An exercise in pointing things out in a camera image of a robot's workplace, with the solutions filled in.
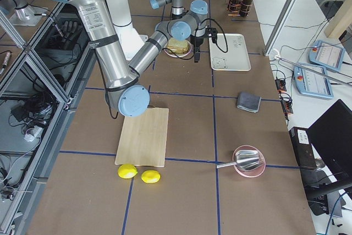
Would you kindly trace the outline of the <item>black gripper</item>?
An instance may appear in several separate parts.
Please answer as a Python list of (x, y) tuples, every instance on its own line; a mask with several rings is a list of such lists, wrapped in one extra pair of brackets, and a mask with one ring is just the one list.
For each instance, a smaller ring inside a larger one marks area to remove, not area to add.
[(200, 47), (203, 44), (204, 39), (211, 38), (212, 43), (217, 44), (217, 34), (217, 29), (210, 26), (205, 26), (204, 28), (197, 29), (193, 32), (191, 35), (191, 44), (193, 45), (195, 63), (200, 61)]

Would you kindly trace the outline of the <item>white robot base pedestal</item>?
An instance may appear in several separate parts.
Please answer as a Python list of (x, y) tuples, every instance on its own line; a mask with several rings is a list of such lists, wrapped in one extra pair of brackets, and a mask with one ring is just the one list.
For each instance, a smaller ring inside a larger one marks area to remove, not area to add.
[(133, 26), (128, 0), (106, 0), (113, 26), (127, 61), (130, 61), (147, 40)]

